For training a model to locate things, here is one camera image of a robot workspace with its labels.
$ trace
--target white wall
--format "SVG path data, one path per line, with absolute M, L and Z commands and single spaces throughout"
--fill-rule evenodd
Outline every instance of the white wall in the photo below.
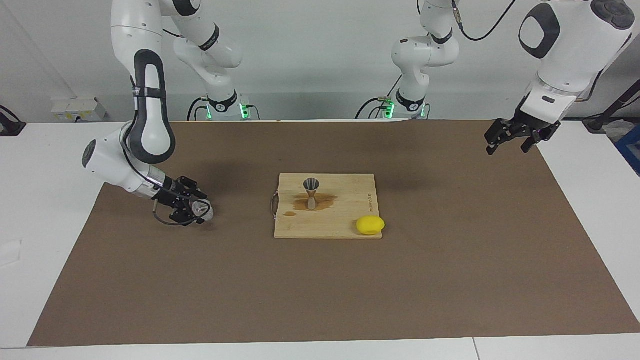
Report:
M 113 56 L 110 1 L 3 0 L 47 61 L 81 97 L 98 97 L 112 121 L 132 116 L 128 73 Z M 456 35 L 461 55 L 454 65 L 431 69 L 427 100 L 432 119 L 509 117 L 539 61 L 526 54 L 517 31 L 538 0 L 520 0 L 487 40 Z M 640 15 L 640 0 L 627 0 Z M 465 1 L 465 29 L 484 33 L 506 0 Z M 237 89 L 258 105 L 264 119 L 352 118 L 371 97 L 386 95 L 399 75 L 390 50 L 397 39 L 424 34 L 415 1 L 237 0 L 216 1 L 213 19 L 244 45 L 243 64 L 232 71 Z M 170 20 L 168 29 L 174 29 Z M 63 89 L 25 47 L 15 29 L 0 23 L 0 104 L 28 122 L 53 122 L 51 97 Z M 163 54 L 171 119 L 182 120 L 204 87 L 172 53 Z M 590 102 L 570 116 L 604 110 L 640 78 L 640 42 L 634 42 L 603 75 Z M 619 115 L 640 115 L 640 103 Z

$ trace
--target wall outlet box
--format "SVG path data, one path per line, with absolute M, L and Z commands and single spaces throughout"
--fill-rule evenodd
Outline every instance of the wall outlet box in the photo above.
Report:
M 100 122 L 107 113 L 96 98 L 55 101 L 51 112 L 62 122 Z

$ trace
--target robotic arm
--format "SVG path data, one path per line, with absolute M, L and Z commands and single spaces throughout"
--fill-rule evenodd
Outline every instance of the robotic arm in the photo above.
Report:
M 635 22 L 624 0 L 562 0 L 534 7 L 520 28 L 520 44 L 541 59 L 511 120 L 497 119 L 485 134 L 487 153 L 527 138 L 524 152 L 548 141 L 578 96 L 631 39 Z M 531 33 L 542 33 L 532 39 Z
M 458 41 L 453 37 L 454 15 L 451 0 L 425 0 L 420 16 L 426 37 L 410 37 L 397 41 L 392 50 L 392 59 L 402 71 L 396 101 L 397 112 L 404 117 L 415 118 L 424 108 L 424 99 L 429 87 L 427 67 L 450 65 L 460 52 Z
M 202 224 L 213 218 L 213 211 L 195 181 L 174 180 L 151 166 L 166 161 L 175 150 L 166 109 L 162 16 L 172 17 L 182 31 L 184 38 L 178 38 L 174 48 L 205 81 L 216 111 L 232 113 L 238 98 L 225 69 L 239 66 L 242 52 L 209 20 L 211 2 L 201 1 L 113 0 L 113 49 L 131 74 L 136 116 L 123 128 L 92 141 L 83 156 L 84 168 L 107 183 L 154 200 L 154 216 L 167 225 Z M 173 209 L 169 217 L 174 222 L 157 216 L 158 204 Z

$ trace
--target brown liquid spill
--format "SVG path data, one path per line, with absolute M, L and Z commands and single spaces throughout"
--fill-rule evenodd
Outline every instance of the brown liquid spill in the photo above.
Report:
M 295 201 L 293 202 L 293 208 L 299 211 L 321 211 L 328 209 L 333 206 L 335 199 L 338 199 L 337 196 L 329 195 L 326 193 L 317 193 L 316 194 L 316 208 L 314 210 L 307 209 L 307 200 L 309 199 L 309 195 L 306 193 L 301 193 L 296 195 Z

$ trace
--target yellow lemon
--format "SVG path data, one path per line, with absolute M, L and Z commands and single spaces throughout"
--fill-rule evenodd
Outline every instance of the yellow lemon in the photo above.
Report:
M 380 217 L 361 217 L 356 222 L 356 228 L 363 235 L 375 235 L 385 228 L 385 221 Z

